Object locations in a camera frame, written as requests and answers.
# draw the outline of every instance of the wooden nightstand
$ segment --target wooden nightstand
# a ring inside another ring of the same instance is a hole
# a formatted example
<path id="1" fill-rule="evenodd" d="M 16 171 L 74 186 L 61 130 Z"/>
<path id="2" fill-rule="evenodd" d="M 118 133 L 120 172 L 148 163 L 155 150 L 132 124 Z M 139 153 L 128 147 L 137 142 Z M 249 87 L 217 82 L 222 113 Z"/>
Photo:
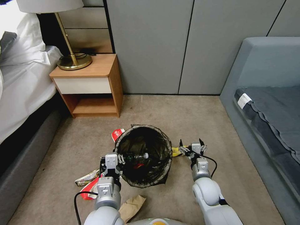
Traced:
<path id="1" fill-rule="evenodd" d="M 123 90 L 116 54 L 99 54 L 86 68 L 66 71 L 56 67 L 50 77 L 72 117 L 120 117 Z"/>

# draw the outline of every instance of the gray bed frame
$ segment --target gray bed frame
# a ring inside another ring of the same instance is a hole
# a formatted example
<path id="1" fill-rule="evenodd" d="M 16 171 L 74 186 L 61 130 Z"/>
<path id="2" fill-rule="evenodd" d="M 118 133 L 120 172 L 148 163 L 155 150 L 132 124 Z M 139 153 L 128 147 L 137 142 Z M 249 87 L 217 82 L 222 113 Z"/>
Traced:
<path id="1" fill-rule="evenodd" d="M 220 95 L 249 157 L 287 225 L 300 224 L 300 203 L 266 153 L 266 144 L 237 108 L 234 94 L 241 87 L 295 85 L 300 85 L 300 37 L 250 37 L 243 41 Z"/>
<path id="2" fill-rule="evenodd" d="M 9 222 L 20 204 L 48 151 L 61 118 L 61 110 L 53 109 L 15 161 L 1 176 L 0 225 L 6 225 Z"/>

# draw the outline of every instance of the pillow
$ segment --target pillow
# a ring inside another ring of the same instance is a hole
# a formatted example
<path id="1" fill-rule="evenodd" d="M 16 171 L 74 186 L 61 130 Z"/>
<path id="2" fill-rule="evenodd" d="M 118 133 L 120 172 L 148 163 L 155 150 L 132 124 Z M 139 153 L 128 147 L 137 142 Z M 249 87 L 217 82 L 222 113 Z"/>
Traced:
<path id="1" fill-rule="evenodd" d="M 11 48 L 1 56 L 0 66 L 31 62 L 50 65 L 36 14 L 21 12 L 14 0 L 0 6 L 0 21 L 5 21 L 0 24 L 0 35 L 5 31 L 17 34 Z"/>
<path id="2" fill-rule="evenodd" d="M 0 39 L 0 59 L 1 55 L 5 54 L 11 47 L 16 39 L 17 34 L 13 32 L 5 31 L 2 38 Z"/>

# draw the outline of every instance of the trash can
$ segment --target trash can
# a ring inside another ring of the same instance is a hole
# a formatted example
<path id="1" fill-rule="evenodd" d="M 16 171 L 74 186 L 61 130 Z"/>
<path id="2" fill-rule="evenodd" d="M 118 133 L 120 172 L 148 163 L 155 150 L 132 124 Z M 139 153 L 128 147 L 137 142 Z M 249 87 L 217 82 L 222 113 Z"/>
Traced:
<path id="1" fill-rule="evenodd" d="M 125 160 L 122 178 L 133 187 L 166 183 L 172 162 L 172 143 L 160 129 L 132 125 L 116 141 L 115 151 Z"/>

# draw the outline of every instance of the beige carpet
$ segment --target beige carpet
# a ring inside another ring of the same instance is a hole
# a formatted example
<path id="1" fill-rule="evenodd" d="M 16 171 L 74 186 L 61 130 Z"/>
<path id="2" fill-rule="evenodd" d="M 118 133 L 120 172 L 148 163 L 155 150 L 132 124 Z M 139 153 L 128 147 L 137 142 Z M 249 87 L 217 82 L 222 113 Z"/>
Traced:
<path id="1" fill-rule="evenodd" d="M 99 167 L 112 151 L 111 132 L 130 124 L 160 128 L 178 146 L 197 141 L 208 145 L 207 156 L 218 162 L 214 180 L 245 225 L 283 224 L 262 180 L 247 155 L 218 97 L 125 96 L 120 118 L 90 117 L 63 121 L 31 186 L 10 225 L 77 224 L 73 197 L 80 191 L 74 180 Z M 146 189 L 122 181 L 122 202 L 140 194 L 147 198 L 132 221 L 165 217 L 192 225 L 204 224 L 192 193 L 190 162 L 173 158 L 167 183 Z M 93 201 L 78 198 L 82 224 Z"/>

